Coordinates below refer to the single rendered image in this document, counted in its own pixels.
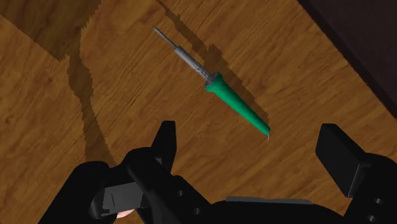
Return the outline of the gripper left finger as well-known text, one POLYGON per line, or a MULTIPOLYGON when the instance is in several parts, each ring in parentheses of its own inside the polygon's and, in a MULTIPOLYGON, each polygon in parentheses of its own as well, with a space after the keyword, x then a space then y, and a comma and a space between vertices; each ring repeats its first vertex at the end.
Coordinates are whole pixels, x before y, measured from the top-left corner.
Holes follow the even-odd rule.
POLYGON ((211 204, 171 174, 176 148, 176 124, 164 121, 150 147, 129 151, 119 165, 78 165, 38 224, 113 224, 131 209, 144 224, 212 224, 211 204))

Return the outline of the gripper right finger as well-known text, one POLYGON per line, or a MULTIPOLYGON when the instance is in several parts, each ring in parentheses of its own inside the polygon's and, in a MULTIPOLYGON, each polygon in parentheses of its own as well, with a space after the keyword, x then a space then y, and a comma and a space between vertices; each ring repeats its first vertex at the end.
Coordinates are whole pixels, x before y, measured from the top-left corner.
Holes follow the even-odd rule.
POLYGON ((349 224, 397 224, 397 163, 365 152, 338 125, 321 125, 316 156, 345 197, 349 224))

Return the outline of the green-handled soldering iron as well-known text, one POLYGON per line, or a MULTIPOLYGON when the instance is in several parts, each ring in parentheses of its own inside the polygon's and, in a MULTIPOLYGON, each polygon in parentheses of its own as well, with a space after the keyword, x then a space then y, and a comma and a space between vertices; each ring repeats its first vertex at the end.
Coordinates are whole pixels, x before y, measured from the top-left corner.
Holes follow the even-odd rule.
POLYGON ((211 74, 203 65, 196 61, 185 49, 174 44, 161 30, 153 27, 154 31, 170 44, 174 52, 185 61, 198 75, 205 80, 204 88, 213 93, 230 108, 240 114, 245 120, 256 127, 262 134, 270 139, 270 127, 260 116, 246 103, 232 87, 223 79, 222 74, 211 74))

